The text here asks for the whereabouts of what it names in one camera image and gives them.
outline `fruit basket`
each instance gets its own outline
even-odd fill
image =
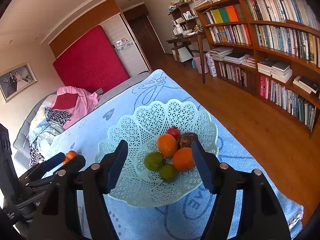
[[[128,142],[128,157],[110,197],[134,207],[159,207],[176,202],[202,183],[196,168],[180,173],[170,183],[145,168],[144,157],[158,151],[157,138],[172,126],[178,127],[181,133],[196,133],[203,148],[218,155],[218,127],[207,110],[197,110],[194,103],[177,99],[167,104],[154,101],[148,106],[139,106],[133,115],[124,115],[118,124],[111,126],[107,139],[98,146],[96,162],[114,152],[120,140]],[[166,162],[171,163],[171,158],[166,158]]]

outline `red headboard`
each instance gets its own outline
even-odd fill
[[[65,86],[109,91],[129,79],[103,28],[88,31],[53,63]]]

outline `table leg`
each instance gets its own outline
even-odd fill
[[[205,83],[205,73],[204,73],[204,55],[203,55],[203,44],[201,35],[197,36],[198,39],[198,47],[200,53],[200,62],[201,62],[201,71],[202,71],[202,82]]]
[[[186,47],[186,49],[189,51],[189,53],[190,53],[190,54],[191,54],[191,56],[193,57],[194,55],[193,55],[193,53],[192,53],[191,49],[189,48],[188,43],[183,42],[182,44]]]
[[[177,62],[180,62],[180,55],[179,55],[179,51],[178,51],[178,45],[177,45],[176,42],[173,45],[174,45],[174,50],[176,51]]]

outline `pink blanket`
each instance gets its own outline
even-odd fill
[[[67,121],[62,127],[66,130],[71,125],[78,122],[81,118],[85,117],[95,109],[96,105],[98,104],[99,96],[97,95],[97,93],[90,94],[84,89],[75,87],[61,87],[57,90],[57,96],[63,95],[65,93],[79,95],[76,101],[76,106],[74,108],[68,109],[72,116],[70,120]]]

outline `wooden desk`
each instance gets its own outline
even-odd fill
[[[190,48],[188,47],[188,44],[190,42],[198,42],[198,48],[199,48],[199,53],[200,53],[200,62],[201,62],[201,70],[202,70],[202,82],[205,83],[205,73],[204,73],[204,51],[203,51],[203,43],[202,40],[206,39],[206,36],[204,34],[204,32],[199,32],[197,34],[194,34],[192,36],[181,36],[181,38],[175,38],[172,40],[168,40],[167,42],[169,44],[173,43],[174,45],[174,50],[176,51],[176,57],[177,57],[177,61],[180,62],[180,56],[179,56],[179,52],[178,52],[178,46],[177,46],[177,42],[182,42],[182,44],[187,48],[187,50],[190,52],[191,55],[193,55],[193,53],[191,52]]]

